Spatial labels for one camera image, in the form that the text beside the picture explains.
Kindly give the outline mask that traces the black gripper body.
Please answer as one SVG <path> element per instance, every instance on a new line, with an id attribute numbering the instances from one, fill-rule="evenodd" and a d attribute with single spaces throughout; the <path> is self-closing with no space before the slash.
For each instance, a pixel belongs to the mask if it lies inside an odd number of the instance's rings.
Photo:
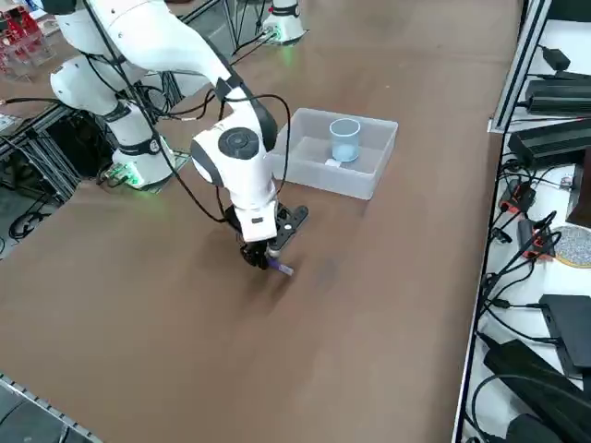
<path id="1" fill-rule="evenodd" d="M 229 206 L 227 209 L 225 209 L 224 216 L 226 218 L 226 222 L 236 232 L 236 239 L 240 245 L 240 253 L 243 257 L 261 257 L 266 252 L 268 244 L 274 242 L 277 238 L 277 235 L 275 235 L 269 239 L 247 242 L 244 239 L 240 222 L 235 213 L 235 207 Z"/>

